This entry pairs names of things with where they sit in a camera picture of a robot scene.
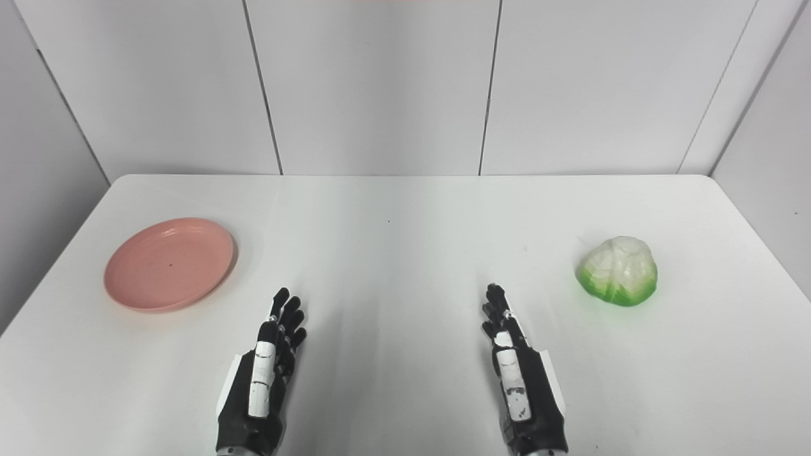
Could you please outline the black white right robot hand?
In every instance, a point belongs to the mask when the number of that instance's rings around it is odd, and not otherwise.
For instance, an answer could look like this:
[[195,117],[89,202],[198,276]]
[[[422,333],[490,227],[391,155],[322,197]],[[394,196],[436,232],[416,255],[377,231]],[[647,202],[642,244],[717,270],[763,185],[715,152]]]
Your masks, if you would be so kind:
[[504,399],[510,454],[568,454],[565,404],[547,350],[533,349],[500,285],[490,283],[485,295],[483,331]]

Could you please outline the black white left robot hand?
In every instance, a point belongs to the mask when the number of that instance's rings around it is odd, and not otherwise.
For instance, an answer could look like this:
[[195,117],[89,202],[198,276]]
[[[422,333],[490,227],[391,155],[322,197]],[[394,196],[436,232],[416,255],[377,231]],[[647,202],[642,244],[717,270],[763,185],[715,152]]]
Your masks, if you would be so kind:
[[217,416],[217,455],[273,455],[284,432],[282,406],[307,337],[299,297],[281,288],[255,346],[237,360]]

